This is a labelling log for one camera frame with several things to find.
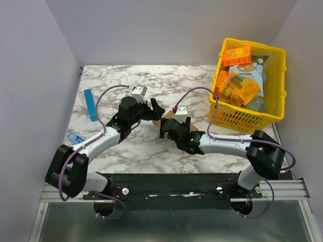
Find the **brown cardboard box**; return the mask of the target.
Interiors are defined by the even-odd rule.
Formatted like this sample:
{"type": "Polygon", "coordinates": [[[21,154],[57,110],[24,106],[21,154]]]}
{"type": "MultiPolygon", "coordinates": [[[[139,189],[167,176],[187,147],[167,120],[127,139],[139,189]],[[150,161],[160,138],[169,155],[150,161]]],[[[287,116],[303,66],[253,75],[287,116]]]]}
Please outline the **brown cardboard box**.
{"type": "Polygon", "coordinates": [[[165,117],[162,117],[160,120],[153,120],[152,123],[154,126],[156,126],[160,131],[163,131],[163,126],[169,127],[175,127],[177,126],[183,126],[187,129],[189,129],[190,132],[198,131],[198,128],[190,123],[190,117],[187,117],[188,120],[185,120],[183,122],[179,122],[175,119],[175,114],[172,111],[169,111],[166,113],[165,117]]]}

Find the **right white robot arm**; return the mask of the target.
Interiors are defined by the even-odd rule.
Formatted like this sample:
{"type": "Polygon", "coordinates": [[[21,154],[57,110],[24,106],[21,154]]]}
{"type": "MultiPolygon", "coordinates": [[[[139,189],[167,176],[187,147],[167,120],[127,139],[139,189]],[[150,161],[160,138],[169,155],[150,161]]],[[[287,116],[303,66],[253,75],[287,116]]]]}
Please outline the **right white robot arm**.
{"type": "Polygon", "coordinates": [[[167,136],[177,148],[188,154],[227,154],[248,159],[250,165],[239,172],[232,185],[233,194],[245,197],[260,181],[277,180],[282,170],[285,151],[277,147],[266,132],[257,130],[253,135],[211,138],[204,131],[190,130],[190,118],[183,123],[173,118],[162,118],[159,137],[167,136]]]}

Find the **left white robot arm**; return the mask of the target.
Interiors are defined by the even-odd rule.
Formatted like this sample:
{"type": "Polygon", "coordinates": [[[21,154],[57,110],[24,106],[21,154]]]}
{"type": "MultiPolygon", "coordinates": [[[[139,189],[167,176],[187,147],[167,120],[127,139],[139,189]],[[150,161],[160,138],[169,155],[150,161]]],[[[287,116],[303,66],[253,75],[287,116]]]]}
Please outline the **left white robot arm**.
{"type": "Polygon", "coordinates": [[[121,100],[118,112],[103,127],[103,130],[84,142],[67,146],[61,145],[55,152],[45,176],[45,182],[59,190],[60,197],[75,197],[81,192],[95,192],[101,199],[107,199],[112,186],[107,175],[89,173],[88,166],[105,150],[124,141],[132,131],[132,126],[142,120],[158,121],[165,110],[152,98],[139,103],[134,97],[121,100]]]}

